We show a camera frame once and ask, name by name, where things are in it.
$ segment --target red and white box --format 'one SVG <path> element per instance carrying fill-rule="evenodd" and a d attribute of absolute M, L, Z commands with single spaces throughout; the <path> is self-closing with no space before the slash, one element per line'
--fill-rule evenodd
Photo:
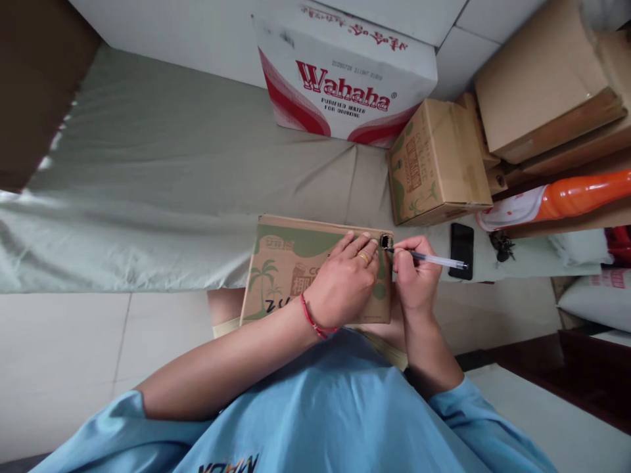
<path fill-rule="evenodd" d="M 433 47 L 319 3 L 252 19 L 280 126 L 389 148 L 436 85 Z"/>

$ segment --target bed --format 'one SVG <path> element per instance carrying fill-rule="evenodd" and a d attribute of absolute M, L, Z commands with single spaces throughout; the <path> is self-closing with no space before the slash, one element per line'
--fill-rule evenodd
<path fill-rule="evenodd" d="M 263 89 L 103 45 L 27 190 L 0 196 L 0 291 L 242 287 L 262 213 L 423 233 L 449 256 L 448 223 L 394 226 L 383 149 L 279 127 Z M 474 281 L 600 272 L 546 238 L 499 265 L 459 221 Z"/>

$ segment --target plastic bottle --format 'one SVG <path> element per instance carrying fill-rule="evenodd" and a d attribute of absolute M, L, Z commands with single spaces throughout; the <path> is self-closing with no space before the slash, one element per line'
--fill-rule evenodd
<path fill-rule="evenodd" d="M 485 231 L 586 214 L 631 195 L 631 169 L 611 174 L 570 177 L 500 200 L 476 215 Z"/>

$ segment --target white pen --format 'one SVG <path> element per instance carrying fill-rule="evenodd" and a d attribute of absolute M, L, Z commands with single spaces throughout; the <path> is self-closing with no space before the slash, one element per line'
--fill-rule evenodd
<path fill-rule="evenodd" d="M 390 253 L 394 253 L 394 248 L 385 248 L 386 251 Z M 404 250 L 409 252 L 414 259 L 418 259 L 419 261 L 427 261 L 428 263 L 439 264 L 441 266 L 454 267 L 456 269 L 466 269 L 469 267 L 466 263 L 462 261 L 456 261 L 455 259 L 450 258 L 441 258 L 440 256 L 431 256 L 423 253 L 417 253 L 409 250 Z"/>

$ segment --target smartphone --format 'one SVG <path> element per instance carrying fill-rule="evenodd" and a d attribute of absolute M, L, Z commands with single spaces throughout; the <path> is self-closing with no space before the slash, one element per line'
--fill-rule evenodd
<path fill-rule="evenodd" d="M 473 279 L 473 229 L 460 223 L 452 223 L 451 259 L 464 261 L 466 269 L 449 268 L 449 276 L 458 279 Z"/>

